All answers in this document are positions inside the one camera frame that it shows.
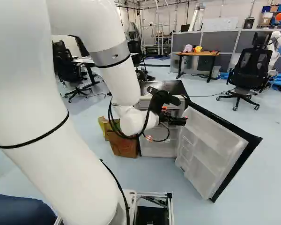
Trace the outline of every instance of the cubicle partition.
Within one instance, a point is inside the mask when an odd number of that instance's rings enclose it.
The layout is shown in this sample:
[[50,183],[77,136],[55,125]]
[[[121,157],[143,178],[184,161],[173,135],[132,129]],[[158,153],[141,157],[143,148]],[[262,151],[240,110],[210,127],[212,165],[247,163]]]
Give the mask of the cubicle partition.
[[[220,71],[227,72],[229,68],[233,68],[236,65],[242,50],[252,47],[252,40],[256,31],[258,33],[271,32],[271,30],[263,29],[241,29],[173,33],[170,70],[171,72],[178,72],[179,57],[176,53],[181,52],[187,44],[190,44],[200,45],[205,50],[221,51],[220,56],[216,57],[214,66],[221,66]],[[182,71],[190,74],[208,74],[210,67],[211,59],[206,56],[184,57],[182,63]],[[281,73],[281,56],[277,60],[275,67]]]

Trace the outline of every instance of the office chair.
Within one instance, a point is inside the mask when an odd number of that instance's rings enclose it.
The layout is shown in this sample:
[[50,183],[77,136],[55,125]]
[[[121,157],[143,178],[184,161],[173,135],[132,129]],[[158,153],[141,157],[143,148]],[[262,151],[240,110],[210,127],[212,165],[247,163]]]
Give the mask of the office chair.
[[229,72],[227,84],[231,83],[236,86],[234,92],[228,91],[226,96],[218,96],[221,98],[237,98],[236,105],[233,110],[238,109],[240,99],[255,105],[254,109],[258,110],[260,105],[251,101],[252,95],[250,90],[262,92],[269,80],[268,64],[272,56],[272,51],[267,49],[243,49],[238,63],[233,70]]
[[68,81],[70,83],[76,83],[75,90],[66,93],[65,98],[67,98],[69,95],[71,97],[68,99],[68,102],[72,102],[72,98],[74,98],[77,94],[78,95],[84,95],[85,98],[88,98],[88,94],[84,91],[91,90],[91,84],[87,85],[83,88],[79,88],[78,85],[81,83],[82,80],[85,80],[83,76],[87,74],[87,72],[81,72],[81,65],[83,63],[73,63],[73,58],[68,49],[66,49],[64,52],[60,52],[57,56],[57,66],[60,77],[64,81]]
[[132,41],[128,42],[128,48],[130,53],[138,53],[137,55],[133,55],[131,57],[132,62],[134,64],[134,66],[136,67],[136,72],[138,72],[138,68],[140,66],[140,63],[144,64],[145,67],[145,73],[147,74],[147,68],[146,68],[146,64],[145,64],[145,57],[143,52],[141,51],[141,44],[139,41],[134,41],[134,38],[132,38]]
[[61,79],[61,77],[59,75],[59,72],[58,72],[58,65],[57,65],[57,59],[56,58],[58,57],[58,55],[60,53],[63,53],[66,49],[67,49],[66,45],[62,40],[60,40],[58,42],[52,41],[54,72],[55,72],[55,74],[58,75],[60,82],[62,82],[62,79]]

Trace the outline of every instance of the computer monitor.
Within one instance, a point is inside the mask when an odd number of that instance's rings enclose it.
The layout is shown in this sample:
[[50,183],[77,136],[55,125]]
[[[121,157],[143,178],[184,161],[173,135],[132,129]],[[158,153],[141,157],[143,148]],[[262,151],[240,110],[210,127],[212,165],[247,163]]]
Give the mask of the computer monitor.
[[186,32],[189,29],[189,24],[181,25],[180,31],[181,32]]

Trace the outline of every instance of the desk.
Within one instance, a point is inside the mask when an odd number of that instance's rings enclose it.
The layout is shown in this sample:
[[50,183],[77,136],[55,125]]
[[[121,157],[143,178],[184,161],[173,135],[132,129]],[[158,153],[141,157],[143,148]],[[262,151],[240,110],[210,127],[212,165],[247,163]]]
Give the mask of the desk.
[[94,67],[95,64],[94,64],[94,61],[92,60],[92,58],[90,56],[85,56],[85,57],[73,60],[72,62],[84,63],[84,65],[85,65],[85,67],[86,67],[86,69],[88,71],[89,78],[90,78],[90,80],[92,82],[92,85],[95,85],[95,84],[99,83],[99,81],[95,81],[95,79],[94,79],[94,75],[93,75],[93,72],[91,70],[91,67]]
[[176,55],[179,56],[179,69],[178,69],[178,75],[176,76],[176,79],[181,77],[181,75],[183,74],[183,72],[181,73],[181,63],[182,63],[182,57],[183,56],[213,56],[212,57],[213,60],[212,60],[212,64],[211,64],[211,69],[210,69],[209,76],[208,76],[208,79],[207,79],[207,83],[209,83],[210,80],[211,80],[212,70],[214,68],[215,57],[219,56],[220,52],[208,52],[208,51],[201,52],[201,53],[194,53],[194,52],[182,53],[182,52],[179,52]]
[[82,62],[82,63],[93,63],[94,64],[94,61],[92,60],[92,58],[90,56],[85,56],[83,58],[73,60],[72,62]]

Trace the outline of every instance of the fridge door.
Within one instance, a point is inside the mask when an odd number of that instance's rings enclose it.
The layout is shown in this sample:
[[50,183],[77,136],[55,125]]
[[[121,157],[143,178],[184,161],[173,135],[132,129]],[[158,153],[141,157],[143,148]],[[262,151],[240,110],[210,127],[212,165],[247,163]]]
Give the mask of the fridge door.
[[188,105],[175,165],[204,199],[215,202],[262,138],[193,102]]

